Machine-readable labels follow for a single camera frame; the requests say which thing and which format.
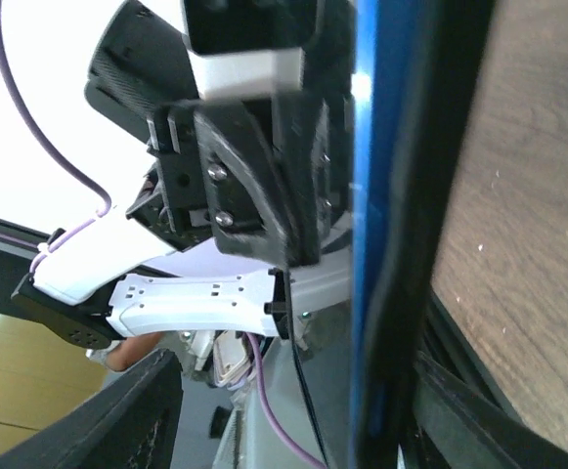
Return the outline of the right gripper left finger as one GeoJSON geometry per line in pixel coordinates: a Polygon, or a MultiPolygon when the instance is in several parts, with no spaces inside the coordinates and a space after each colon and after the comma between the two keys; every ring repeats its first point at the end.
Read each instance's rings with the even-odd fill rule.
{"type": "Polygon", "coordinates": [[[157,350],[70,414],[0,455],[0,468],[168,468],[183,389],[157,350]]]}

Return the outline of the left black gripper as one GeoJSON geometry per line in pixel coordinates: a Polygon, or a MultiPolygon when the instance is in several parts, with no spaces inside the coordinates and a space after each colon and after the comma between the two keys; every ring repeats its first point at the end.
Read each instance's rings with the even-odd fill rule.
{"type": "Polygon", "coordinates": [[[183,100],[148,114],[151,188],[131,218],[178,251],[319,262],[348,205],[351,133],[341,98],[183,100]]]}

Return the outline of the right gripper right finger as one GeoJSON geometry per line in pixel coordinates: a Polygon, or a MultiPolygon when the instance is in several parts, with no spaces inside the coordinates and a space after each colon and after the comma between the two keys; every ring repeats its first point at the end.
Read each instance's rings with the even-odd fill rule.
{"type": "Polygon", "coordinates": [[[453,468],[568,468],[568,452],[511,419],[426,355],[415,417],[453,468]]]}

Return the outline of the blue-edged black phone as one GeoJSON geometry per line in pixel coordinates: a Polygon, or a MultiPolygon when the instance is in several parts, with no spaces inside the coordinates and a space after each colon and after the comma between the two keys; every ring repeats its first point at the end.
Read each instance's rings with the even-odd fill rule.
{"type": "Polygon", "coordinates": [[[353,144],[352,369],[348,466],[357,468],[364,338],[368,308],[387,240],[389,173],[403,108],[422,1],[359,1],[356,5],[353,144]]]}

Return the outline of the black phone case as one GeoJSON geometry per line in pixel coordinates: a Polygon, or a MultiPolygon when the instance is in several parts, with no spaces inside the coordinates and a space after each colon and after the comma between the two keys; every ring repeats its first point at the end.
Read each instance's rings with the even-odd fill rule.
{"type": "Polygon", "coordinates": [[[387,240],[368,308],[357,468],[392,467],[415,352],[495,3],[422,1],[389,173],[387,240]]]}

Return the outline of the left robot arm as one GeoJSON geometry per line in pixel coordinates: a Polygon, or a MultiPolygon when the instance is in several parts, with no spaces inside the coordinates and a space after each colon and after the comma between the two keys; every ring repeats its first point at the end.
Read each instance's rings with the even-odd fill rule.
{"type": "Polygon", "coordinates": [[[139,1],[111,17],[85,97],[153,158],[135,200],[55,231],[13,302],[102,350],[171,330],[287,337],[350,295],[355,13],[348,1],[139,1]]]}

